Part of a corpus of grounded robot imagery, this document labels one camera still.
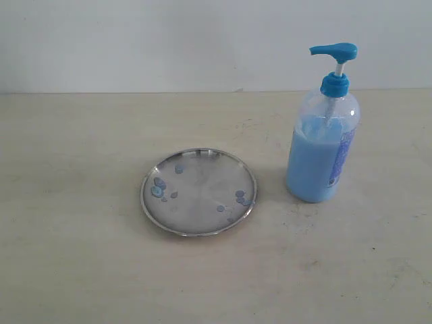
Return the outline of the blue soap pump bottle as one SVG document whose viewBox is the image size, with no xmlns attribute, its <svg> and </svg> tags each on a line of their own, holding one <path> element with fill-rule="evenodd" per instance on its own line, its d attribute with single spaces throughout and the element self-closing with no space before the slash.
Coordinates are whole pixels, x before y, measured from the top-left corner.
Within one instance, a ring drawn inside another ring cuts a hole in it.
<svg viewBox="0 0 432 324">
<path fill-rule="evenodd" d="M 338 183 L 360 122 L 360 106 L 350 94 L 344 65 L 356 58 L 352 43 L 315 46 L 311 55 L 335 59 L 334 71 L 318 89 L 308 92 L 294 124 L 286 172 L 286 186 L 308 203 L 329 200 Z"/>
</svg>

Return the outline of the round stainless steel plate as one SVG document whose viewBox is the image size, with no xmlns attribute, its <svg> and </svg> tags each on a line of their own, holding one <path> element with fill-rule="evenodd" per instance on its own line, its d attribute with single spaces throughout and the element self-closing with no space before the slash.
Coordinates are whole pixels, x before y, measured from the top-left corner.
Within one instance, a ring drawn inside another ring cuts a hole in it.
<svg viewBox="0 0 432 324">
<path fill-rule="evenodd" d="M 245 220 L 257 193 L 257 180 L 241 159 L 216 148 L 189 148 L 151 168 L 142 181 L 140 202 L 162 230 L 203 237 Z"/>
</svg>

